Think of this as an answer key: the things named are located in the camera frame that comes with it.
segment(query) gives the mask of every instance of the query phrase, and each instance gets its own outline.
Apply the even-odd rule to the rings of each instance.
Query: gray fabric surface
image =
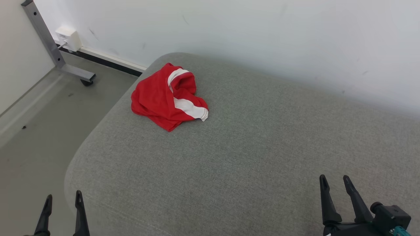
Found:
[[[196,76],[209,118],[168,133],[130,109],[138,81],[165,63]],[[420,221],[415,120],[201,57],[162,56],[121,98],[68,167],[71,209],[83,193],[92,235],[322,235],[319,175],[353,221],[342,177],[368,207]]]

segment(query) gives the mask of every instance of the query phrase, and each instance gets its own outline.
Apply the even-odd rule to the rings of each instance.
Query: red cloth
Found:
[[[196,90],[191,72],[168,63],[137,84],[131,94],[131,110],[171,132],[183,121],[207,118],[207,103],[194,96]]]

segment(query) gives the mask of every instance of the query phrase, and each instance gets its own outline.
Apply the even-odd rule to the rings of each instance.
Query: black baseboard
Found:
[[[72,54],[72,55],[75,55],[75,56],[78,56],[78,57],[84,58],[84,59],[86,59],[86,60],[90,60],[90,61],[93,61],[93,62],[99,63],[99,64],[104,65],[104,66],[108,66],[108,67],[111,67],[111,68],[117,69],[117,70],[119,70],[119,71],[123,71],[123,72],[125,72],[125,73],[129,73],[129,74],[134,75],[134,76],[140,76],[140,75],[142,75],[142,73],[141,73],[140,71],[135,71],[135,70],[130,69],[130,68],[128,68],[128,67],[121,66],[121,65],[119,65],[119,64],[116,64],[116,63],[114,63],[114,62],[110,62],[110,61],[104,60],[104,59],[102,59],[102,58],[97,58],[97,57],[95,57],[95,56],[92,56],[92,55],[86,54],[86,53],[84,53],[84,52],[79,52],[79,51],[77,51],[77,52],[73,52],[73,51],[69,51],[69,50],[67,50],[67,49],[65,49],[65,48],[63,48],[63,47],[62,47],[62,48],[60,48],[60,51],[63,51],[63,52],[66,52],[66,53],[70,53],[70,54]]]

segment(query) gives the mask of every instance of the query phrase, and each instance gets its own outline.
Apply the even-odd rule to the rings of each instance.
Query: teal component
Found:
[[[401,226],[397,226],[394,229],[394,236],[411,236],[405,229]]]

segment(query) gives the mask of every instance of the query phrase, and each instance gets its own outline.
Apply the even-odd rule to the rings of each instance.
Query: black robotic claw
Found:
[[[53,210],[52,204],[53,197],[52,195],[48,195],[33,236],[50,236],[50,232],[48,231],[48,218],[50,217]],[[86,211],[84,209],[83,198],[79,190],[76,192],[76,209],[76,232],[73,234],[73,236],[90,236],[89,228],[87,226],[87,218]]]
[[[341,222],[341,216],[336,212],[333,200],[331,199],[330,186],[325,175],[319,176],[319,184],[321,188],[322,224],[326,226],[330,223]]]
[[[73,236],[89,236],[89,227],[87,226],[86,211],[84,210],[83,197],[81,191],[76,192],[76,203],[77,209],[76,215],[76,232]]]
[[[321,189],[322,221],[325,226],[324,235],[331,236],[384,236],[392,235],[397,228],[406,230],[411,217],[396,205],[383,206],[375,202],[370,207],[372,217],[359,192],[348,176],[343,177],[346,192],[352,199],[356,218],[354,223],[341,223],[341,216],[336,212],[330,196],[330,186],[325,175],[319,177]]]
[[[360,196],[359,192],[354,187],[352,181],[348,176],[343,177],[344,185],[346,186],[346,192],[352,199],[352,205],[354,214],[356,218],[354,219],[355,223],[365,223],[365,222],[372,222],[373,217],[369,212],[365,202],[363,201],[362,197]]]
[[[53,211],[53,197],[52,195],[47,196],[41,215],[39,216],[37,227],[35,228],[34,235],[36,236],[50,236],[48,231],[48,219]]]

